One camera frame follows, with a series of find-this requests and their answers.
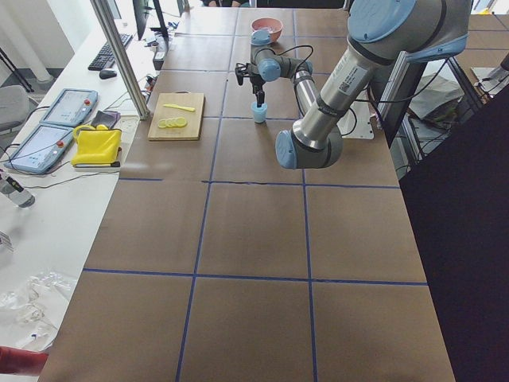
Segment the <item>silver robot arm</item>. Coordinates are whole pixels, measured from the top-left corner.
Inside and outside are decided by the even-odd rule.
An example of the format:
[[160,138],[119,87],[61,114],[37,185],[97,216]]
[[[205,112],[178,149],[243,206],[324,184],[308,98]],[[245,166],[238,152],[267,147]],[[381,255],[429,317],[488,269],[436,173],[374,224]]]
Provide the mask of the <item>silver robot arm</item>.
[[287,169],[319,169],[334,164],[343,149],[337,123],[378,68],[404,52],[425,63],[461,53],[466,46],[470,1],[355,1],[349,12],[343,56],[291,130],[275,142],[277,160]]

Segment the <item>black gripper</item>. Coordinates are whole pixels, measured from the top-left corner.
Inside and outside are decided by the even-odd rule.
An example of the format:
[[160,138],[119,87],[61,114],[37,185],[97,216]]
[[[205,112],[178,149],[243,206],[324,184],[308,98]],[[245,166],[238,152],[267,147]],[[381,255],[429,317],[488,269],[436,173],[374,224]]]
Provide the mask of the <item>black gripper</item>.
[[265,82],[266,81],[260,75],[251,75],[251,85],[255,96],[263,93],[263,85]]

